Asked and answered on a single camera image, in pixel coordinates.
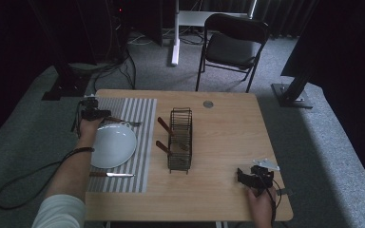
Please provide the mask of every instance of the black cable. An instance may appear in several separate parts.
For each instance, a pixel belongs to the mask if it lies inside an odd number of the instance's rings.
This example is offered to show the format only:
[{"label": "black cable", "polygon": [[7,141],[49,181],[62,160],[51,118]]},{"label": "black cable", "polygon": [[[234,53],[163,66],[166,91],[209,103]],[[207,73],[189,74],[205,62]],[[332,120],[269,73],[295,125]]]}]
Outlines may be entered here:
[{"label": "black cable", "polygon": [[81,71],[82,73],[84,73],[84,74],[81,74],[81,73],[76,72],[78,74],[78,76],[81,76],[81,77],[89,77],[90,74],[94,73],[94,71],[96,70],[96,69],[81,69],[81,68],[77,68],[74,66],[71,66],[70,68],[73,71]]},{"label": "black cable", "polygon": [[191,41],[191,40],[188,40],[188,39],[185,39],[185,38],[182,38],[180,37],[180,40],[185,43],[185,44],[188,44],[188,45],[197,45],[197,46],[201,46],[203,45],[203,41],[204,41],[204,38],[202,35],[200,35],[198,32],[195,32],[195,34],[201,38],[201,40],[199,42],[194,42],[194,41]]},{"label": "black cable", "polygon": [[[101,74],[103,72],[107,71],[108,69],[111,69],[111,66],[109,68],[104,69],[94,79],[94,82],[93,82],[94,93],[97,92],[97,87],[96,87],[97,81],[99,79],[102,79],[102,78],[105,78],[105,77],[111,75],[113,73],[113,70],[115,70],[115,69],[118,69],[120,71],[120,73],[125,76],[125,78],[127,79],[127,82],[132,87],[132,89],[135,89],[136,88],[135,87],[135,83],[136,83],[136,66],[135,66],[135,62],[133,61],[132,56],[129,54],[128,49],[126,49],[125,51],[126,51],[127,58],[123,61],[123,63],[121,65],[114,65],[117,68],[112,68],[112,70],[110,71],[110,73],[108,73],[107,75],[101,76]],[[132,66],[133,66],[133,80],[131,79],[131,76],[128,73],[128,64],[127,64],[127,61],[128,60],[131,62]]]},{"label": "black cable", "polygon": [[282,224],[285,228],[289,228],[289,226],[284,221],[281,221],[280,224]]},{"label": "black cable", "polygon": [[269,191],[268,187],[266,186],[265,182],[263,181],[262,177],[259,174],[259,170],[257,170],[257,176],[259,177],[263,187],[265,188],[266,192],[269,195],[269,198],[271,199],[271,207],[272,207],[272,217],[271,217],[271,226],[274,226],[274,221],[275,221],[275,217],[277,216],[277,204],[274,201],[274,198],[272,197],[271,192]]},{"label": "black cable", "polygon": [[26,204],[30,203],[32,200],[34,200],[35,198],[37,198],[38,195],[40,195],[41,192],[43,192],[44,188],[49,184],[49,181],[52,179],[52,177],[55,175],[55,173],[57,172],[58,168],[61,166],[62,163],[64,163],[64,161],[66,161],[68,158],[70,158],[71,156],[75,155],[75,154],[78,154],[78,153],[81,153],[81,152],[93,152],[93,150],[90,150],[89,147],[84,147],[84,148],[78,148],[78,149],[74,149],[74,150],[71,150],[69,151],[63,158],[61,161],[56,161],[56,162],[53,162],[53,163],[50,163],[50,164],[47,164],[47,165],[44,165],[43,167],[40,167],[30,173],[27,173],[25,175],[22,175],[20,177],[17,177],[13,180],[10,180],[9,182],[5,183],[1,188],[0,188],[0,196],[2,194],[2,192],[9,186],[11,186],[12,184],[18,182],[19,180],[22,180],[22,179],[25,179],[27,177],[30,177],[31,175],[43,170],[43,169],[46,169],[48,167],[51,167],[52,165],[54,164],[59,164],[56,168],[55,168],[55,171],[49,176],[48,180],[43,184],[43,186],[40,188],[40,190],[38,190],[33,196],[31,196],[30,198],[26,199],[24,202],[21,202],[17,205],[14,205],[14,206],[5,206],[3,204],[1,204],[0,202],[0,209],[2,210],[13,210],[13,209],[17,209],[17,208],[20,208],[20,207],[23,207],[25,206]]},{"label": "black cable", "polygon": [[279,184],[278,184],[275,180],[273,180],[273,181],[274,181],[274,183],[277,185],[278,190],[279,190],[279,201],[278,201],[278,204],[277,204],[277,209],[278,209],[278,207],[279,207],[279,205],[280,205],[280,202],[281,202],[281,200],[282,200],[282,189],[280,188]]},{"label": "black cable", "polygon": [[93,82],[94,93],[97,92],[97,87],[96,87],[97,81],[99,79],[102,79],[102,78],[105,78],[105,77],[111,75],[114,72],[114,70],[118,69],[120,66],[121,66],[120,64],[114,63],[114,64],[111,64],[111,65],[105,66],[100,70],[99,74],[94,78],[94,82]]},{"label": "black cable", "polygon": [[83,68],[78,68],[76,66],[70,66],[70,68],[72,70],[76,70],[76,71],[82,71],[88,74],[93,74],[93,73],[97,73],[97,72],[101,72],[101,71],[107,71],[110,67],[112,67],[114,64],[111,63],[109,65],[104,65],[104,66],[100,66],[100,67],[96,67],[96,68],[91,68],[91,69],[83,69]]},{"label": "black cable", "polygon": [[233,228],[239,228],[242,226],[243,223],[244,223],[243,221],[240,221]]},{"label": "black cable", "polygon": [[107,14],[108,14],[108,22],[109,22],[109,45],[108,45],[108,51],[106,53],[106,57],[105,57],[105,60],[108,59],[108,55],[109,55],[109,52],[111,51],[111,48],[112,48],[112,37],[113,37],[113,27],[112,27],[112,17],[111,17],[111,13],[109,11],[109,6],[108,6],[108,2],[107,0],[105,0],[106,2],[106,11],[107,11]]}]

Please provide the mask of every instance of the cable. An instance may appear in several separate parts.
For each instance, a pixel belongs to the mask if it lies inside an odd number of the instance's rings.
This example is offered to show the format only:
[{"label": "cable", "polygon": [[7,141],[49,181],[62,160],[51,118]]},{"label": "cable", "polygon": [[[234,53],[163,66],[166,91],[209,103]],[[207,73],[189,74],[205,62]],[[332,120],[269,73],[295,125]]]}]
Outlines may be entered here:
[{"label": "cable", "polygon": [[284,221],[281,221],[280,224],[282,224],[285,228],[289,228],[289,226]]},{"label": "cable", "polygon": [[24,202],[21,202],[17,205],[14,205],[14,206],[6,206],[6,205],[3,205],[1,202],[0,202],[0,209],[2,210],[14,210],[14,209],[17,209],[17,208],[20,208],[20,207],[23,207],[25,206],[26,204],[30,203],[32,200],[34,200],[35,198],[37,198],[38,195],[40,195],[41,192],[43,192],[44,188],[49,184],[49,181],[53,178],[53,176],[55,175],[55,173],[57,172],[58,168],[61,166],[62,163],[64,163],[64,161],[66,161],[68,158],[70,158],[71,156],[75,155],[75,154],[78,154],[78,153],[81,153],[81,152],[92,152],[92,151],[89,151],[89,150],[71,150],[69,151],[63,158],[61,161],[56,161],[56,162],[53,162],[53,163],[49,163],[47,165],[44,165],[43,167],[40,167],[30,173],[27,173],[25,175],[22,175],[20,177],[17,177],[13,180],[10,180],[9,182],[5,183],[1,188],[0,188],[0,196],[2,194],[2,192],[9,186],[11,186],[12,184],[18,182],[19,180],[22,180],[22,179],[25,179],[27,177],[30,177],[31,175],[43,170],[43,169],[46,169],[48,167],[51,167],[52,165],[55,165],[55,164],[59,164],[54,172],[49,176],[48,180],[43,184],[43,186],[33,195],[31,196],[30,198],[26,199]]},{"label": "cable", "polygon": [[[198,11],[200,11],[201,10],[201,7],[202,7],[202,0],[197,0],[196,2],[195,2],[195,4],[194,4],[194,6],[192,6],[192,8],[190,9],[190,11],[193,11],[194,10],[194,8],[197,6],[199,4],[199,7],[198,7]],[[189,26],[186,30],[184,30],[184,31],[182,31],[182,32],[180,32],[179,33],[179,35],[181,36],[181,35],[183,35],[184,33],[186,33],[188,30],[190,30],[191,29],[191,26]],[[169,32],[171,32],[172,30],[174,30],[174,29],[170,29],[169,31],[167,31],[165,34],[163,34],[162,35],[162,37],[165,37]],[[180,38],[180,40],[181,41],[183,41],[184,43],[186,43],[186,44],[188,44],[188,45],[202,45],[203,44],[203,37],[201,37],[198,33],[197,33],[197,35],[200,37],[200,38],[202,38],[202,40],[200,41],[200,42],[193,42],[193,41],[189,41],[189,40],[187,40],[187,39],[183,39],[183,38]],[[152,41],[148,41],[148,42],[146,42],[146,43],[143,43],[143,44],[137,44],[137,43],[135,43],[135,41],[137,41],[137,40],[139,40],[139,39],[141,39],[141,38],[145,38],[145,36],[144,35],[141,35],[141,36],[138,36],[138,37],[135,37],[135,38],[132,38],[132,40],[130,40],[130,41],[128,41],[127,43],[129,44],[129,45],[148,45],[148,44],[151,44],[151,43],[153,43]]]},{"label": "cable", "polygon": [[282,189],[280,188],[279,184],[278,184],[275,180],[273,180],[273,181],[274,181],[274,183],[277,185],[278,190],[279,190],[279,201],[278,201],[278,204],[277,204],[277,209],[278,209],[278,207],[279,207],[279,205],[280,205],[280,202],[281,202],[281,200],[282,200]]},{"label": "cable", "polygon": [[[135,66],[135,62],[133,61],[132,59],[132,56],[129,54],[129,50],[126,49],[126,55],[127,55],[127,58],[123,61],[123,63],[121,65],[118,65],[118,64],[114,64],[114,65],[110,65],[108,66],[107,68],[104,68],[98,75],[97,77],[94,79],[94,82],[93,82],[93,89],[94,89],[94,93],[97,92],[97,81],[99,79],[102,79],[102,78],[105,78],[107,76],[110,76],[114,73],[114,71],[116,69],[118,69],[120,71],[121,74],[123,74],[127,80],[127,82],[129,83],[129,85],[132,87],[132,89],[135,89],[136,88],[136,66]],[[127,64],[127,61],[130,61],[131,64],[132,64],[132,67],[133,67],[133,79],[131,78],[131,76],[129,75],[128,73],[128,64]]]},{"label": "cable", "polygon": [[257,176],[259,177],[263,187],[265,188],[266,192],[268,193],[269,195],[269,198],[271,199],[271,207],[272,207],[272,217],[271,217],[271,226],[274,226],[274,221],[275,221],[275,217],[277,216],[277,204],[276,202],[274,201],[274,198],[272,197],[272,194],[271,192],[269,191],[268,187],[266,186],[265,182],[263,181],[262,177],[260,176],[259,174],[259,170],[257,169]]},{"label": "cable", "polygon": [[[80,138],[80,119],[79,119],[79,108],[80,108],[80,105],[83,104],[83,101],[80,101],[77,106],[76,106],[76,113],[75,113],[75,121],[76,121],[76,129],[77,129],[77,133],[78,133],[78,138]],[[47,181],[43,184],[43,186],[34,194],[32,195],[30,198],[26,199],[24,202],[21,202],[17,205],[14,205],[14,206],[6,206],[6,205],[3,205],[1,202],[0,202],[0,209],[2,210],[13,210],[13,209],[17,209],[17,208],[20,208],[20,207],[23,207],[25,206],[26,204],[30,203],[32,200],[34,200],[35,198],[37,198],[38,195],[40,195],[40,193],[44,190],[44,188],[49,184],[49,181],[52,179],[52,177],[55,175],[56,171],[58,170],[58,168],[61,166],[62,163],[64,163],[64,161],[66,161],[68,158],[70,158],[71,156],[77,154],[77,153],[81,153],[81,152],[93,152],[94,149],[93,148],[90,148],[90,147],[83,147],[83,148],[77,148],[77,149],[74,149],[74,150],[71,150],[69,151],[60,161],[56,161],[56,162],[52,162],[52,163],[49,163],[49,164],[46,164],[34,171],[31,171],[25,175],[22,175],[20,177],[17,177],[13,180],[10,180],[8,181],[7,183],[5,183],[4,185],[2,185],[2,187],[0,188],[0,197],[1,197],[1,194],[2,192],[9,186],[13,185],[14,183],[18,182],[19,180],[23,180],[27,177],[30,177],[31,175],[41,171],[41,170],[44,170],[48,167],[51,167],[55,164],[59,164],[54,172],[49,176],[49,178],[47,179]]]},{"label": "cable", "polygon": [[183,41],[185,44],[188,44],[188,45],[197,45],[197,46],[203,45],[204,38],[198,32],[196,32],[196,34],[197,34],[198,37],[201,38],[201,40],[199,42],[190,41],[188,39],[184,39],[184,38],[181,38],[181,37],[180,37],[180,40]]},{"label": "cable", "polygon": [[244,222],[243,222],[243,221],[240,221],[240,222],[238,222],[238,223],[234,226],[234,228],[239,228],[239,227],[241,227],[243,224],[244,224]]},{"label": "cable", "polygon": [[105,60],[107,61],[109,52],[111,51],[112,48],[112,36],[113,36],[113,31],[112,31],[112,19],[111,19],[111,13],[109,11],[109,7],[108,7],[108,2],[106,0],[106,9],[107,9],[107,14],[108,14],[108,19],[109,19],[109,30],[110,30],[110,35],[109,35],[109,46],[108,46],[108,51],[106,53],[106,58]]}]

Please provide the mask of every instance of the black curtain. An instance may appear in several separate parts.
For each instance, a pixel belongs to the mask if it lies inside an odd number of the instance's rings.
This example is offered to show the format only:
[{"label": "black curtain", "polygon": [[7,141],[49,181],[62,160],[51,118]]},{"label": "black curtain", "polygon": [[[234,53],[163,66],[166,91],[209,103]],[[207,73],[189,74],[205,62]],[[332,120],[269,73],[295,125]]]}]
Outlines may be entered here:
[{"label": "black curtain", "polygon": [[0,127],[49,66],[43,32],[28,1],[0,1]]},{"label": "black curtain", "polygon": [[319,1],[281,75],[302,77],[305,70],[365,168],[365,1]]}]

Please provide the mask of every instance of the small round sticker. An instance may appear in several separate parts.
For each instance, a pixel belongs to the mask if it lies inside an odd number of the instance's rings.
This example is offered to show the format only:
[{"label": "small round sticker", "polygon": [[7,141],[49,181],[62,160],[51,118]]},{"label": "small round sticker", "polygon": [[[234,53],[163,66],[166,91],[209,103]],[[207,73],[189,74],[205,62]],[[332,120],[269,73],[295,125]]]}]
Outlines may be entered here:
[{"label": "small round sticker", "polygon": [[203,106],[205,106],[207,108],[211,108],[211,107],[213,107],[213,102],[211,102],[211,101],[204,101],[203,102]]}]

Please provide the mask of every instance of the striped placemat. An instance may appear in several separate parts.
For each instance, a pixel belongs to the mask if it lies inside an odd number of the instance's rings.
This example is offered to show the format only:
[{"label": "striped placemat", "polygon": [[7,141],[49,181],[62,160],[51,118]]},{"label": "striped placemat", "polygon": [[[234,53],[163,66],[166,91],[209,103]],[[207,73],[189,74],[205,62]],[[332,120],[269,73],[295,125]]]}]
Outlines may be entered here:
[{"label": "striped placemat", "polygon": [[130,126],[137,137],[135,153],[124,164],[100,169],[91,166],[92,172],[131,173],[133,178],[90,177],[88,192],[145,192],[150,164],[156,99],[138,98],[97,98],[99,109],[111,110],[111,116],[132,122],[142,122],[140,126]]}]

